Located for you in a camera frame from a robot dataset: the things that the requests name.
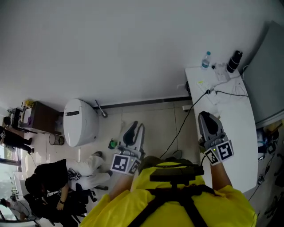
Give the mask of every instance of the wall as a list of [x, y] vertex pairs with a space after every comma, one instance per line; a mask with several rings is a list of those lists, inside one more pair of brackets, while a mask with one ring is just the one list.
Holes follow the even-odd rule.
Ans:
[[109, 105], [185, 96], [184, 68], [206, 51], [226, 62], [284, 25], [278, 0], [26, 0], [0, 5], [0, 101], [63, 110], [71, 98]]

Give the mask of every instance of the black shirt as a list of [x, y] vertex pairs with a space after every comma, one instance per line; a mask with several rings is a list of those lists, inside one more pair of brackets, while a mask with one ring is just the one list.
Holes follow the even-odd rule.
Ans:
[[55, 192], [63, 188], [68, 182], [68, 173], [66, 168], [66, 159], [41, 164], [35, 169], [35, 174], [38, 175], [49, 192]]

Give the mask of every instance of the black pants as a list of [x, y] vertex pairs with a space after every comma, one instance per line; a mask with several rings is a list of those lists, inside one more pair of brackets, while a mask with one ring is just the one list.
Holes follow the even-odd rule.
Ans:
[[15, 133], [12, 133], [10, 131], [5, 130], [5, 134], [6, 134], [6, 137], [4, 139], [4, 144], [11, 146], [11, 147], [23, 149], [29, 153], [31, 152], [31, 148], [27, 146], [27, 145], [31, 145], [29, 140], [26, 140], [22, 138], [21, 136]]
[[182, 159], [176, 159], [175, 157], [169, 157], [169, 158], [166, 158], [166, 159], [163, 160], [163, 159], [159, 159], [159, 158], [154, 157], [154, 156], [148, 156], [148, 157], [144, 158], [144, 160], [139, 165], [138, 173], [140, 174], [142, 172], [142, 170], [156, 166], [156, 165], [161, 164], [163, 162], [175, 162], [175, 163], [184, 164], [184, 165], [192, 165], [191, 161], [188, 161], [188, 160], [183, 159], [183, 158]]

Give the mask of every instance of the white floor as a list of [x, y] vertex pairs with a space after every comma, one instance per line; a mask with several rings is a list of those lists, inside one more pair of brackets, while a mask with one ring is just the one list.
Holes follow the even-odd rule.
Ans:
[[[85, 160], [94, 152], [102, 151], [105, 158], [105, 164], [102, 165], [101, 171], [106, 171], [110, 168], [114, 153], [113, 150], [108, 149], [108, 144], [112, 138], [118, 138], [124, 125], [133, 121], [143, 123], [146, 129], [144, 151], [146, 155], [160, 157], [177, 135], [177, 132], [184, 121], [187, 113], [182, 110], [182, 106], [189, 104], [192, 103], [190, 101], [182, 101], [108, 109], [106, 110], [108, 118], [99, 117], [100, 129], [96, 142], [77, 148], [71, 148], [67, 143], [63, 146], [52, 146], [48, 142], [49, 134], [26, 134], [25, 137], [33, 137], [32, 146], [35, 147], [35, 153], [32, 154], [32, 157], [36, 166], [68, 158]], [[282, 130], [277, 152], [280, 152], [282, 149], [283, 135], [284, 132]], [[193, 163], [199, 163], [200, 159], [198, 154], [199, 149], [194, 112], [189, 114], [181, 133], [169, 149], [169, 152], [177, 149], [183, 151], [183, 158], [186, 158]], [[33, 174], [36, 167], [31, 156], [26, 155], [25, 152], [23, 153], [23, 170], [30, 176]], [[259, 163], [259, 173], [264, 172], [265, 166], [269, 160], [270, 158], [267, 156]], [[271, 194], [281, 192], [280, 188], [273, 186], [275, 181], [273, 174], [279, 165], [280, 160], [274, 157], [271, 169], [265, 177], [264, 184], [259, 187], [253, 198], [250, 200], [255, 211], [257, 213], [260, 212], [259, 218], [264, 217], [263, 214], [269, 201], [272, 200], [270, 198]], [[109, 186], [111, 189], [117, 179], [118, 174], [114, 173], [111, 179], [104, 185]], [[246, 192], [245, 196], [249, 199], [253, 192], [254, 189]], [[97, 190], [97, 198], [99, 199], [104, 193], [108, 192]], [[87, 206], [87, 210], [90, 211], [94, 206], [95, 203], [90, 202]], [[51, 224], [44, 219], [41, 220], [41, 225], [51, 226]]]

